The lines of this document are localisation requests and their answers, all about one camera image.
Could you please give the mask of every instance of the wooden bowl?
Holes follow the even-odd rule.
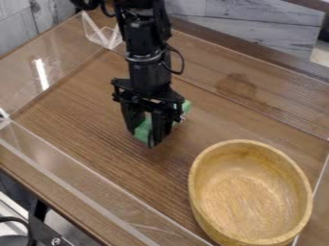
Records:
[[[199,226],[224,246],[286,245],[311,216],[312,191],[300,168],[250,140],[220,142],[197,156],[188,194]]]

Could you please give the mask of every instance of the green object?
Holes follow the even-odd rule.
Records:
[[[184,101],[184,103],[181,104],[181,110],[184,113],[189,112],[189,108],[191,108],[191,102],[189,101]],[[151,121],[149,121],[149,117],[147,117],[147,119],[141,122],[141,124],[137,126],[137,128],[135,129],[135,134],[133,137],[136,139],[139,139],[143,143],[148,143],[148,131],[151,130]]]

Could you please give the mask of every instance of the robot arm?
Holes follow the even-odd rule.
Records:
[[[183,72],[183,57],[167,41],[171,23],[163,0],[114,0],[109,13],[104,0],[70,0],[82,10],[100,6],[105,16],[116,18],[122,40],[129,79],[113,79],[113,100],[120,103],[129,133],[157,145],[169,134],[175,122],[183,120],[183,97],[172,91],[172,73]],[[171,52],[180,56],[180,71],[171,69]]]

